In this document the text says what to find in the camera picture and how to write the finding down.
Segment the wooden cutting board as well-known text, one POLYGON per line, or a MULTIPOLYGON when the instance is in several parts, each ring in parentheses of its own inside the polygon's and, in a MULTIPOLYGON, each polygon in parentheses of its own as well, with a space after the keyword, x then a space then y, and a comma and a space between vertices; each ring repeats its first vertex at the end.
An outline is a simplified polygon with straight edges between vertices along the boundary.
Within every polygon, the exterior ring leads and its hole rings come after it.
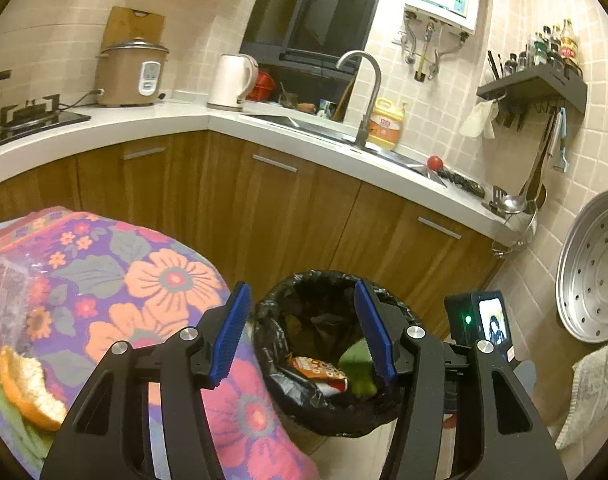
POLYGON ((100 49, 135 39, 158 44, 164 27, 165 18, 161 14, 113 6, 108 14, 100 49))

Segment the orange panda snack bag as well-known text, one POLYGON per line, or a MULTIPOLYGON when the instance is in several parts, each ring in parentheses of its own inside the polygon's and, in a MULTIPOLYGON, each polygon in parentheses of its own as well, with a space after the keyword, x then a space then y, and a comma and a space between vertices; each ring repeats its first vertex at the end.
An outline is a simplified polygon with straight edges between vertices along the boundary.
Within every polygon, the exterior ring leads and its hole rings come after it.
POLYGON ((348 388, 347 376, 334 365, 307 356, 290 356, 287 362, 321 392, 337 396, 348 388))

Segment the round steel steamer tray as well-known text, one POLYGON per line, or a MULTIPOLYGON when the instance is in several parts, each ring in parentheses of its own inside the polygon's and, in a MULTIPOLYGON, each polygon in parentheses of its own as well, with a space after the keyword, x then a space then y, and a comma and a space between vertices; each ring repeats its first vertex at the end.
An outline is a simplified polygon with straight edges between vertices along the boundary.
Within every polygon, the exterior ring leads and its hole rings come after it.
POLYGON ((608 341, 608 190, 583 207, 569 230, 558 262, 556 304, 574 338, 608 341))

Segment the red basket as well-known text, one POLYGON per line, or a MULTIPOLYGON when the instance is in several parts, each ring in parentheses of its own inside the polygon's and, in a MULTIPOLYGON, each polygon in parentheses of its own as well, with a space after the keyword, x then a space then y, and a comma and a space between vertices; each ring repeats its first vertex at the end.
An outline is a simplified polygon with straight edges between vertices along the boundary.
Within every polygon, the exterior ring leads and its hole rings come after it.
POLYGON ((246 99, 255 102, 266 102, 270 99, 273 90, 276 88, 276 83, 272 79, 269 73, 263 72, 262 70, 258 73, 255 86, 246 99))

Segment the steel ladle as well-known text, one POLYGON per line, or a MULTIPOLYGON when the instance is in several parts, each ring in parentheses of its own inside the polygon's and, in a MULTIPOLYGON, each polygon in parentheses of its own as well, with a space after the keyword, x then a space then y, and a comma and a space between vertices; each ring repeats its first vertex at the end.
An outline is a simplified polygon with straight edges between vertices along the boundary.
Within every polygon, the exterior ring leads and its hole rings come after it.
POLYGON ((549 142, 552 136, 552 128, 554 128, 554 114, 550 113, 548 115, 547 125, 542 140, 539 144, 534 165, 523 184, 520 193, 517 195, 502 195, 496 202, 497 209, 503 214, 509 214, 509 216, 511 216, 511 214, 520 214, 520 212, 526 210, 528 202, 536 200, 540 183, 542 183, 543 179, 543 171, 547 159, 549 142))

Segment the grey towel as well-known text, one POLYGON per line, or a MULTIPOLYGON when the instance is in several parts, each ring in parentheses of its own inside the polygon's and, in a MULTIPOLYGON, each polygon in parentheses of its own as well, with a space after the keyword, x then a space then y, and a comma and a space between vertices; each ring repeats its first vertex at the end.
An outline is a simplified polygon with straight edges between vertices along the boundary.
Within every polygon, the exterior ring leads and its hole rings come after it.
POLYGON ((608 343, 573 365, 568 416, 557 440, 559 451, 574 444, 604 418, 608 408, 608 343))

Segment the black gas stove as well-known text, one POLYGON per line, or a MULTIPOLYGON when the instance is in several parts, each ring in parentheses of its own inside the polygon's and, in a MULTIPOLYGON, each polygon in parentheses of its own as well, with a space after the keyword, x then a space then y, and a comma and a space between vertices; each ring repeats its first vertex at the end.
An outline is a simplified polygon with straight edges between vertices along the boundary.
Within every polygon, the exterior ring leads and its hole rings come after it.
POLYGON ((74 112, 70 105, 62 104, 59 94, 27 101, 23 107, 5 106, 0 109, 0 145, 90 119, 89 115, 74 112))

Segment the wooden base cabinets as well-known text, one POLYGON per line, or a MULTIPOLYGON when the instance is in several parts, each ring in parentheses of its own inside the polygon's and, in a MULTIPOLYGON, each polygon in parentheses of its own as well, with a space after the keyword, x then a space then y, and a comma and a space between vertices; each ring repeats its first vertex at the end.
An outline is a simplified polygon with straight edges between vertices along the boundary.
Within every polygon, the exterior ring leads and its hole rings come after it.
POLYGON ((490 239, 452 214, 272 148, 197 131, 0 167, 0 221, 49 206, 162 233, 256 297, 289 275, 338 270, 404 300, 438 335, 443 300, 483 289, 500 263, 490 239))

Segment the yellow detergent bottle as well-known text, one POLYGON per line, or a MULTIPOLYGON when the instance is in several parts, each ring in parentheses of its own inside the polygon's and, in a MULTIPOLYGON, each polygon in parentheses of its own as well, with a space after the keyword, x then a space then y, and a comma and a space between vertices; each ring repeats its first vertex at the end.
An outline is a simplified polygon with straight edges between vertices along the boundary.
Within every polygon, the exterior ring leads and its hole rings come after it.
POLYGON ((379 98, 369 118, 368 141, 385 150, 394 150, 404 132, 406 102, 400 105, 379 98))

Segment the black-lined trash bin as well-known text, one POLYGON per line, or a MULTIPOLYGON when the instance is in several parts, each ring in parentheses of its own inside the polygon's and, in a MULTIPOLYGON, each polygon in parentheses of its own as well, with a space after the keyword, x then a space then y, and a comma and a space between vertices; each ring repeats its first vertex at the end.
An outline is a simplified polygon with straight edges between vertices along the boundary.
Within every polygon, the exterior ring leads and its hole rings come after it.
POLYGON ((312 358, 339 368, 363 341, 354 308, 359 277, 334 270, 296 273, 272 287, 254 309, 253 347, 280 422, 293 440, 360 438, 397 419, 403 390, 385 385, 371 361, 344 392, 325 396, 292 364, 312 358))

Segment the red tomato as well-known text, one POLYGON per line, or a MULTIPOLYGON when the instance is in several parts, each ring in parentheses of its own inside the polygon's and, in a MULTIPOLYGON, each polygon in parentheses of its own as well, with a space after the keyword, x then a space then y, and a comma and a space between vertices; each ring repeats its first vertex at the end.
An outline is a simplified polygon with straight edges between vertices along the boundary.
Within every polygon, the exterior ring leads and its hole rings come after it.
POLYGON ((432 155, 427 159, 426 167, 431 171, 438 172, 444 169, 444 162, 441 160, 441 157, 432 155))

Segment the orange peel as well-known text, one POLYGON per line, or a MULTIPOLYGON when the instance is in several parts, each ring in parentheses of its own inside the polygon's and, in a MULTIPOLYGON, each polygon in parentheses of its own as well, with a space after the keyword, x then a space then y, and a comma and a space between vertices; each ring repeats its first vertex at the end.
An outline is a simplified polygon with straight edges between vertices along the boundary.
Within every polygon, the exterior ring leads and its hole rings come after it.
POLYGON ((21 356, 13 348, 3 346, 0 383, 8 400, 34 426, 46 431, 62 427, 66 405, 46 388, 46 376, 37 359, 21 356))

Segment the brown rice cooker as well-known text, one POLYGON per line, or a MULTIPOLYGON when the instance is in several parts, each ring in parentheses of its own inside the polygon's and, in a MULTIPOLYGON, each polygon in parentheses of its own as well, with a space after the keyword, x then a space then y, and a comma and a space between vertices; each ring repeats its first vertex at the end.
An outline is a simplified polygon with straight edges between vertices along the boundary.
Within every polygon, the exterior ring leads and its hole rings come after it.
POLYGON ((169 50, 142 38, 111 44, 98 55, 95 89, 106 107, 149 106, 156 102, 169 50))

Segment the dark window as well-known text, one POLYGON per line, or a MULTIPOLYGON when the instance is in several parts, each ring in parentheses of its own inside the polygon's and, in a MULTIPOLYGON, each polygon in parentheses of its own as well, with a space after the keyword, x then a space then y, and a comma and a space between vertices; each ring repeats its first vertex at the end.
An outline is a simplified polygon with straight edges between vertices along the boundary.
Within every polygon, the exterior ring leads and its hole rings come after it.
POLYGON ((332 68, 366 46, 377 0, 256 0, 241 51, 261 64, 332 68))

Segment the black wall shelf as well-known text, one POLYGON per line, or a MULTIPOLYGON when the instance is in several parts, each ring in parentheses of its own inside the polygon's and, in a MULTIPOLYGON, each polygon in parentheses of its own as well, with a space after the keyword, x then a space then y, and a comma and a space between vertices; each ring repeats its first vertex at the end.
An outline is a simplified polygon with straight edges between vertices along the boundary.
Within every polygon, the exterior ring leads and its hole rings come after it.
POLYGON ((508 105, 566 101, 584 115, 587 84, 576 73, 566 75, 550 65, 537 65, 484 84, 476 95, 485 101, 505 101, 508 105))

